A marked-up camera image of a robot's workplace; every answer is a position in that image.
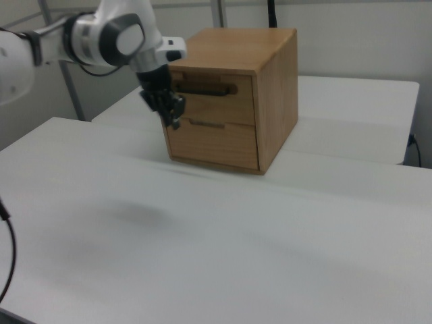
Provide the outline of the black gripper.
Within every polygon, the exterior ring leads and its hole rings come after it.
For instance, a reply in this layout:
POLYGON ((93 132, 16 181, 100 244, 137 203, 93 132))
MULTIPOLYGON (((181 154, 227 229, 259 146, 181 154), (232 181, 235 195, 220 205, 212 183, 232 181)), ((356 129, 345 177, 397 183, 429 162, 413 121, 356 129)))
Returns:
POLYGON ((136 76, 142 87, 142 98, 147 105, 161 115, 166 127, 172 126, 177 130, 180 127, 186 100, 183 96, 174 94, 168 65, 162 65, 149 72, 137 72, 136 76))

